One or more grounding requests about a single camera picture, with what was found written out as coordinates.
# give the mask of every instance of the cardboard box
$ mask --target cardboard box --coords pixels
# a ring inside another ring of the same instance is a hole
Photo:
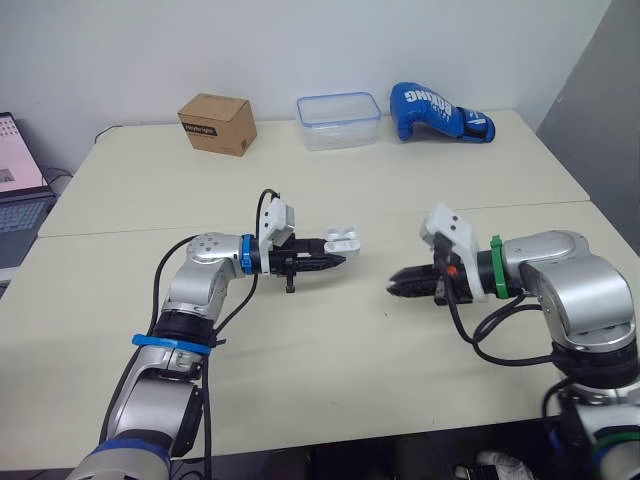
[[[178,112],[193,148],[242,156],[256,124],[249,100],[199,93]]]

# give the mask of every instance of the boxing glove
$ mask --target boxing glove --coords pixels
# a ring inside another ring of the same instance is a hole
[[[413,134],[413,123],[424,122],[450,137],[470,142],[490,142],[495,126],[484,113],[455,107],[433,90],[402,82],[391,90],[391,116],[401,140]]]

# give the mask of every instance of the blue ring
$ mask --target blue ring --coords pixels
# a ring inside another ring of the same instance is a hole
[[[242,236],[242,255],[240,255],[240,266],[242,271],[247,275],[253,273],[253,262],[251,261],[251,237],[253,235],[246,234]]]
[[[131,343],[138,346],[152,345],[155,347],[179,348],[180,350],[186,350],[187,352],[198,353],[200,355],[209,355],[211,353],[211,347],[208,345],[172,340],[170,338],[147,337],[141,333],[135,334],[131,339]]]

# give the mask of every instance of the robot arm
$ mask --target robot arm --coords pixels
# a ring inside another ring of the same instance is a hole
[[[224,343],[218,334],[229,317],[218,318],[229,282],[275,274],[293,292],[297,272],[337,266],[359,250],[357,239],[296,239],[293,209],[277,196],[262,215],[258,238],[206,233],[189,241],[160,315],[133,338],[138,350],[114,392],[100,445],[69,480],[167,479],[169,459],[191,450],[207,407],[204,380],[202,388],[196,382],[212,348]]]
[[[580,455],[589,463],[592,449],[601,447],[594,458],[602,478],[635,478],[640,473],[640,369],[633,301],[620,273],[573,232],[549,231],[504,243],[494,236],[490,250],[478,251],[471,225],[442,204],[420,235],[434,249],[434,265],[401,270],[388,291],[434,296],[438,305],[449,305],[457,322],[457,303],[481,302],[488,294],[518,297],[483,322],[485,327],[493,323],[489,331],[517,309],[533,307],[514,305],[535,296],[551,336],[552,354],[546,357],[496,359],[479,346],[488,333],[476,330],[469,336],[456,326],[485,360],[507,366],[553,362],[566,376],[561,418],[572,426],[568,436],[581,444]],[[606,443],[620,432],[631,432],[626,438],[635,441]]]

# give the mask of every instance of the plastic food container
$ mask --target plastic food container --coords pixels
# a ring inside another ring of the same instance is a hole
[[[309,150],[359,147],[378,139],[380,109],[370,93],[302,97],[297,105]]]

